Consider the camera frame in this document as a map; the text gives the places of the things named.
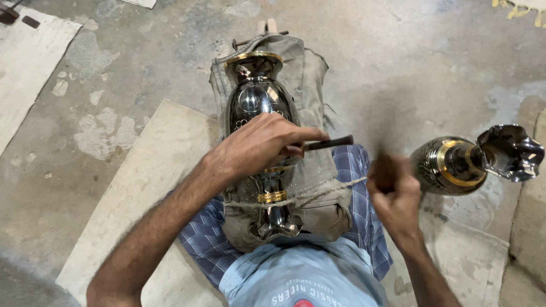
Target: red logo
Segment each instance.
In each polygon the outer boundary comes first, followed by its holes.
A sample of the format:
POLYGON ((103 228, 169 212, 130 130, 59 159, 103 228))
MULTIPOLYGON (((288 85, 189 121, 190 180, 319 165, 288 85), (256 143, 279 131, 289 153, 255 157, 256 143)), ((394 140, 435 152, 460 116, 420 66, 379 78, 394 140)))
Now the red logo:
POLYGON ((314 307, 311 302, 306 299, 301 299, 294 304, 294 307, 314 307))

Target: wrist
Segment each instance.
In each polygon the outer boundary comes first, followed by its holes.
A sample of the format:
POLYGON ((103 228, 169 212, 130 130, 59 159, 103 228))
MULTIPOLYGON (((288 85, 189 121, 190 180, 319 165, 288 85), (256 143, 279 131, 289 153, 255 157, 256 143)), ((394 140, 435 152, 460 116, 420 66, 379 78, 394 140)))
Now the wrist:
POLYGON ((228 163, 222 161, 213 152, 207 153, 195 167, 196 170, 205 175, 210 184, 223 190, 236 180, 237 173, 233 171, 228 163))
POLYGON ((417 230, 415 233, 411 234, 398 235, 397 237, 393 238, 393 240, 396 247, 398 247, 400 253, 402 253, 402 256, 406 260, 420 259, 423 258, 423 256, 428 255, 425 240, 420 230, 417 230))

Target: gray cloth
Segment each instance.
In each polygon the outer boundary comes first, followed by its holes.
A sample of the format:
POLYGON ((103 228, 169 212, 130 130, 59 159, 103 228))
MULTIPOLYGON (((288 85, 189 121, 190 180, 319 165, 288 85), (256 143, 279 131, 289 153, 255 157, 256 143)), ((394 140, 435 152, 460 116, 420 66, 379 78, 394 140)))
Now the gray cloth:
MULTIPOLYGON (((301 39, 264 33, 237 52, 212 60, 210 83, 217 104, 220 135, 225 135, 225 109, 229 95, 236 86, 226 76, 224 64, 239 54, 251 51, 273 52, 283 59, 277 81, 294 97, 300 125, 325 129, 322 83, 328 65, 322 56, 304 48, 301 39)), ((351 224, 348 212, 351 191, 342 188, 344 186, 336 176, 330 150, 306 152, 305 159, 298 162, 293 174, 285 180, 289 200, 274 205, 287 204, 292 215, 300 215, 304 220, 304 230, 334 241, 342 232, 350 229, 351 224)), ((257 219, 258 208, 271 206, 258 203, 257 193, 254 183, 248 178, 224 192, 224 232, 233 246, 245 252, 266 243, 258 241, 248 232, 248 224, 257 219)))

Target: wooden chisel handle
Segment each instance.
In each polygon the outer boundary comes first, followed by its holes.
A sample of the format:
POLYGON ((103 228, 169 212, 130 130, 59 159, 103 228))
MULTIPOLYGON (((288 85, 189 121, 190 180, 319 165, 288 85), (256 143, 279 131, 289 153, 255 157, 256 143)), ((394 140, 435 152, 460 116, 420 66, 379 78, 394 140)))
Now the wooden chisel handle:
POLYGON ((349 134, 348 136, 339 138, 339 139, 305 144, 301 148, 303 149, 303 151, 310 151, 310 150, 317 150, 317 149, 323 149, 323 148, 340 146, 340 145, 353 145, 353 144, 354 144, 353 135, 349 134))

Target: rope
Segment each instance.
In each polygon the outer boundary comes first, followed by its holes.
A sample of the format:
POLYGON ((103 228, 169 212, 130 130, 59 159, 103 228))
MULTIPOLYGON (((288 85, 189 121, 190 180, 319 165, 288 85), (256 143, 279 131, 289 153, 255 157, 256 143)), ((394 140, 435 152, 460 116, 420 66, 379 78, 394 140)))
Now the rope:
POLYGON ((362 177, 362 178, 358 178, 358 179, 355 179, 353 181, 350 181, 350 182, 344 182, 342 184, 340 184, 339 186, 336 186, 336 187, 332 187, 332 188, 328 188, 324 191, 317 191, 311 195, 299 195, 299 196, 296 196, 292 199, 287 199, 287 200, 283 200, 282 202, 277 202, 277 203, 273 203, 273 204, 266 204, 266 203, 248 203, 248 202, 224 202, 224 206, 233 206, 233 207, 240 207, 240 208, 262 208, 262 209, 267 209, 269 207, 272 207, 272 206, 284 206, 284 205, 289 205, 289 204, 294 204, 296 203, 297 200, 299 200, 298 203, 306 203, 306 201, 309 201, 309 200, 312 200, 316 197, 319 197, 319 196, 322 196, 322 195, 326 195, 330 192, 334 192, 334 191, 337 191, 337 190, 341 190, 343 188, 346 188, 346 187, 349 187, 349 186, 352 186, 354 184, 357 184, 361 181, 364 181, 366 180, 366 176, 362 177))

